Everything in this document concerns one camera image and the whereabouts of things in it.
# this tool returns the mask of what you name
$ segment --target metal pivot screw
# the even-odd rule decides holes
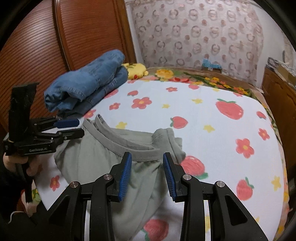
[[[222,182],[222,181],[217,181],[217,186],[220,187],[220,188],[222,188],[222,187],[225,186],[225,183]]]
[[[78,184],[79,184],[79,182],[71,182],[70,187],[75,188],[78,186]]]
[[[183,178],[184,178],[185,180],[190,180],[192,177],[191,177],[191,175],[189,175],[189,174],[185,174],[185,175],[183,175]]]
[[[111,174],[105,174],[105,175],[103,176],[103,178],[104,178],[105,180],[110,180],[110,179],[112,178],[112,175],[111,175]]]

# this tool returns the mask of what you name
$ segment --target bedsheet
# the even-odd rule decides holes
[[[168,69],[149,73],[107,95],[84,117],[94,119],[100,113],[110,127],[135,131],[172,127],[175,136],[183,139],[185,172],[208,183],[223,180],[269,240],[279,235],[289,197],[280,139],[272,115],[266,112],[268,107],[247,97],[252,96],[250,90],[220,89],[217,78],[201,81],[180,71],[174,75]],[[35,181],[38,191],[33,192],[39,193],[48,209],[68,184],[52,155],[42,159],[43,170]],[[167,194],[133,240],[179,240],[182,217],[183,203],[174,203]],[[210,240],[206,202],[205,222],[206,240]]]

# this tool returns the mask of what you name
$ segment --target blue gripper pad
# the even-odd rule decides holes
[[[168,191],[169,191],[170,196],[172,197],[173,201],[175,201],[176,197],[177,197],[176,184],[175,184],[172,169],[170,167],[170,164],[168,162],[166,154],[163,155],[163,168],[165,171],[165,178],[166,178],[167,184],[168,184]]]
[[[58,120],[54,123],[54,126],[61,129],[61,128],[68,128],[68,127],[77,127],[79,126],[78,119],[69,119],[69,120]]]
[[[129,177],[131,175],[131,154],[128,154],[127,160],[125,162],[124,165],[124,169],[120,178],[120,182],[119,182],[119,193],[118,193],[118,199],[121,202],[123,200],[123,198],[126,195],[126,191],[128,189],[128,181],[129,181]]]

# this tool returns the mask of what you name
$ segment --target blue jeans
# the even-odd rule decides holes
[[[106,94],[127,81],[128,72],[121,66],[124,54],[111,50],[86,66],[59,76],[44,92],[46,108],[61,115],[84,115]]]

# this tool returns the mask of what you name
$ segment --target yellow stuffed toy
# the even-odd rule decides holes
[[[148,75],[145,65],[143,64],[122,64],[128,71],[128,79],[136,80]]]

